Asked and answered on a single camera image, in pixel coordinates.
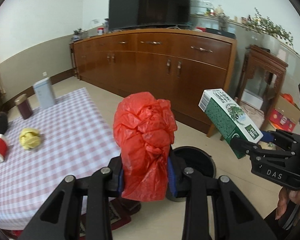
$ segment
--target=human hand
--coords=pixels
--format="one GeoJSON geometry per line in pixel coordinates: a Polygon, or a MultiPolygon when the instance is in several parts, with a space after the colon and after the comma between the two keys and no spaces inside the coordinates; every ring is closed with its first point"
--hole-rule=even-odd
{"type": "MultiPolygon", "coordinates": [[[[293,203],[297,205],[300,205],[300,190],[290,191],[289,193],[287,189],[284,187],[280,190],[278,207],[275,214],[276,220],[280,219],[283,216],[283,214],[286,212],[289,200],[291,200],[293,203]]],[[[300,212],[295,222],[298,222],[299,219],[300,219],[300,212]]]]}

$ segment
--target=white box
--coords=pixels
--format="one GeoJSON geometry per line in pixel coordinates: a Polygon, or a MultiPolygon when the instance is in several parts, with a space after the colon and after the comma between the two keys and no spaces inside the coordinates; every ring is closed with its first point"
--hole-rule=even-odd
{"type": "Polygon", "coordinates": [[[49,77],[44,78],[33,85],[34,92],[38,98],[41,108],[48,108],[56,103],[56,96],[52,89],[49,77]]]}
{"type": "MultiPolygon", "coordinates": [[[[258,143],[263,134],[241,107],[222,89],[205,90],[199,107],[210,118],[228,144],[237,137],[258,143]]],[[[234,151],[238,158],[245,153],[234,151]]]]}
{"type": "Polygon", "coordinates": [[[261,109],[261,106],[263,104],[262,97],[256,95],[255,93],[247,89],[243,91],[241,101],[244,101],[259,110],[261,109]]]}

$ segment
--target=checkered tablecloth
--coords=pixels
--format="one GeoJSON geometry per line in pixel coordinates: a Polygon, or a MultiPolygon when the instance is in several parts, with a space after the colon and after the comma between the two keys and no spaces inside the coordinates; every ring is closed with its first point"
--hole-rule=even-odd
{"type": "MultiPolygon", "coordinates": [[[[0,228],[23,230],[62,179],[92,175],[120,154],[113,131],[85,88],[57,98],[56,105],[12,121],[5,134],[9,155],[0,163],[0,228]],[[36,128],[42,144],[24,150],[18,137],[23,128],[36,128]]],[[[83,212],[86,209],[83,201],[83,212]]]]}

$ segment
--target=yellow cloth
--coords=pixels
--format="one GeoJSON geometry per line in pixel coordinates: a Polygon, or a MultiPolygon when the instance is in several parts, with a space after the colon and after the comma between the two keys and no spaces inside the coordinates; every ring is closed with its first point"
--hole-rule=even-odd
{"type": "Polygon", "coordinates": [[[19,142],[25,150],[39,146],[41,144],[40,131],[24,128],[19,135],[19,142]]]}

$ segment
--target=orange bag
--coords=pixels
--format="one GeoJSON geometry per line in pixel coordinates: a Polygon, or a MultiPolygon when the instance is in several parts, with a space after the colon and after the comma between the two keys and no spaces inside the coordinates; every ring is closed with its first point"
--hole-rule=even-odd
{"type": "Polygon", "coordinates": [[[124,170],[122,197],[163,200],[167,190],[167,160],[177,130],[169,100],[149,92],[126,97],[114,115],[114,139],[121,148],[124,170]]]}

